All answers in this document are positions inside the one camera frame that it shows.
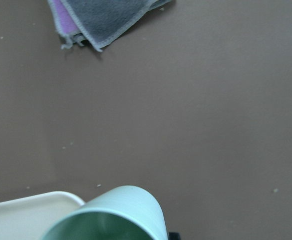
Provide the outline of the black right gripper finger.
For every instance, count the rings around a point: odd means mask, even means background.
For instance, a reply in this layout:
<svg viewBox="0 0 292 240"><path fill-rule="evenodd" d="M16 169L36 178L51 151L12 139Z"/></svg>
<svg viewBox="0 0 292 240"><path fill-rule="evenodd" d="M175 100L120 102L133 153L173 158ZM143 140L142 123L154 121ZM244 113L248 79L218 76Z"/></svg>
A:
<svg viewBox="0 0 292 240"><path fill-rule="evenodd" d="M168 240L180 240L180 234L178 232L169 232Z"/></svg>

